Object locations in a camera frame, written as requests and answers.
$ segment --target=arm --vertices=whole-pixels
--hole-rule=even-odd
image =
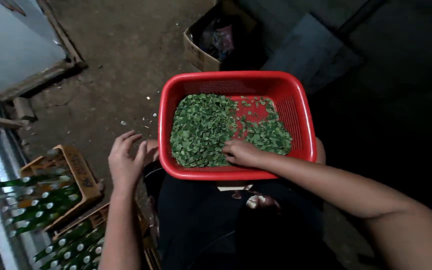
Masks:
[[[116,138],[109,155],[109,169],[113,179],[113,193],[109,205],[105,241],[99,270],[141,269],[141,256],[135,218],[135,190],[143,170],[147,141],[139,146],[134,159],[129,149],[141,134],[127,132]]]
[[[341,169],[227,141],[226,159],[270,171],[367,221],[393,269],[432,269],[432,210],[374,180]]]

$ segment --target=red plastic basket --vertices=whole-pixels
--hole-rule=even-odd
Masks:
[[[193,167],[179,165],[171,156],[171,129],[178,104],[191,94],[225,95],[235,101],[241,96],[263,96],[274,102],[279,120],[291,133],[290,157],[316,161],[313,121],[301,83],[292,75],[280,71],[222,71],[180,74],[172,77],[163,87],[159,105],[159,160],[163,168],[177,179],[186,180],[258,180],[277,178],[276,175],[258,169],[238,166]],[[248,111],[256,112],[250,116]],[[242,107],[237,116],[247,115],[249,121],[257,122],[267,117],[264,106]]]

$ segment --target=hand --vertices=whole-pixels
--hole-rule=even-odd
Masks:
[[[135,158],[129,156],[131,146],[142,137],[141,134],[135,135],[135,133],[134,130],[131,130],[117,137],[107,158],[113,179],[113,193],[134,192],[143,171],[148,142],[143,141],[139,145]]]
[[[259,168],[261,162],[264,162],[264,151],[259,150],[252,143],[242,140],[226,141],[223,147],[223,154],[226,160],[246,167]]]

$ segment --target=left hand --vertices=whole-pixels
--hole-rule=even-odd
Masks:
[[[131,146],[142,137],[141,134],[135,135],[135,133],[134,130],[131,130],[117,137],[107,158],[113,179],[113,193],[134,192],[141,177],[148,142],[143,141],[139,145],[135,158],[129,156]]]

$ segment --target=white wall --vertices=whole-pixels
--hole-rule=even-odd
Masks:
[[[17,0],[26,17],[0,4],[0,92],[65,58],[34,0]]]

